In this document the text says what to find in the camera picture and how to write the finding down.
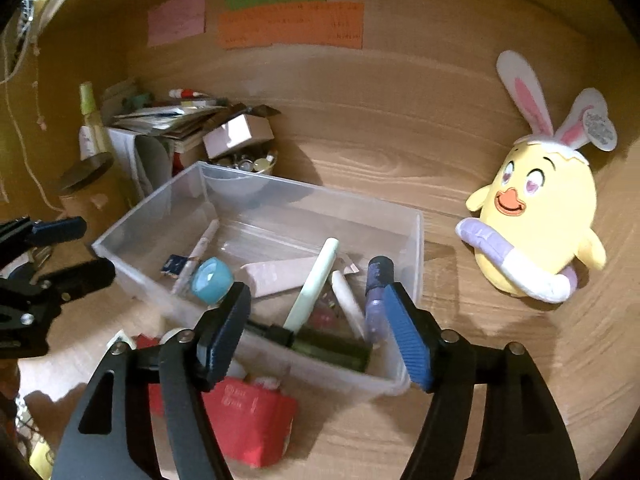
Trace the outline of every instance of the orange sticky note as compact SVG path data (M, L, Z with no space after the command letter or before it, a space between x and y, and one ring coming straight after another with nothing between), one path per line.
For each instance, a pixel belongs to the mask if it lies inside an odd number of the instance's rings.
M364 4L289 2L224 12L218 17L223 48L305 43L362 48Z
M204 32L204 0L169 0L149 9L148 46L172 43Z

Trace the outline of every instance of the white box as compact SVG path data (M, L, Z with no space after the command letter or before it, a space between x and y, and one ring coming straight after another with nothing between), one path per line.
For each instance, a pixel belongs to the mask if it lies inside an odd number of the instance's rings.
M218 218L220 228L204 258L216 256L236 273L248 263L314 256L329 237L340 240L360 272L351 288L364 304L367 264L379 254L395 264L414 303L422 295L422 213L343 191L197 162L132 209L93 245L110 259L130 294L156 305L173 326L191 327L207 308L190 292L172 296L174 280L160 269L170 254L190 254ZM252 301L252 319L282 324L299 289ZM353 399L400 395L410 384L391 337L374 350L366 374L297 354L245 331L236 357L251 369L289 374Z
M209 158L273 139L269 121L264 117L241 115L204 136Z

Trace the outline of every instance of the yellow chick plush toy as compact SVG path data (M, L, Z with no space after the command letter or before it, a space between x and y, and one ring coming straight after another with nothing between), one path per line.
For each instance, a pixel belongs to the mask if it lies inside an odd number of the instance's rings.
M472 245L486 278L513 296L565 301L576 288L570 265L577 257L602 269L606 253L591 230L596 189L587 160L576 151L587 142L612 150L616 131L607 104L594 88L583 90L554 133L533 69L518 53L500 54L497 70L532 135L519 139L488 186L466 201L480 218L456 227Z

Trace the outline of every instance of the turquoise lid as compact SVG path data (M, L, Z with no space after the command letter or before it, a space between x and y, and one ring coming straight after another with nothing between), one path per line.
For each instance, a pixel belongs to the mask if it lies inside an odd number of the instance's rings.
M210 258L196 270L191 291L208 305L219 302L234 284L234 276L225 262Z

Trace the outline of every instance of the metal screw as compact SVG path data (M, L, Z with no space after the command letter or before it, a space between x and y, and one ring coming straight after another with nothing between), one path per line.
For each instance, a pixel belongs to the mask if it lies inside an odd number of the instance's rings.
M33 317L33 314L22 314L20 316L20 322L23 325L30 325L35 321L35 318Z
M111 354L112 355L120 355L123 352L126 352L129 349L129 345L124 341L118 341L111 346Z
M440 332L440 337L445 343L457 343L460 340L460 334L450 328Z
M190 343L193 341L193 336L195 336L193 330L183 330L178 334L178 341L180 343Z
M512 354L515 354L515 355L523 355L524 352L526 352L524 345L516 341L514 341L513 343L509 343L507 345L507 348Z

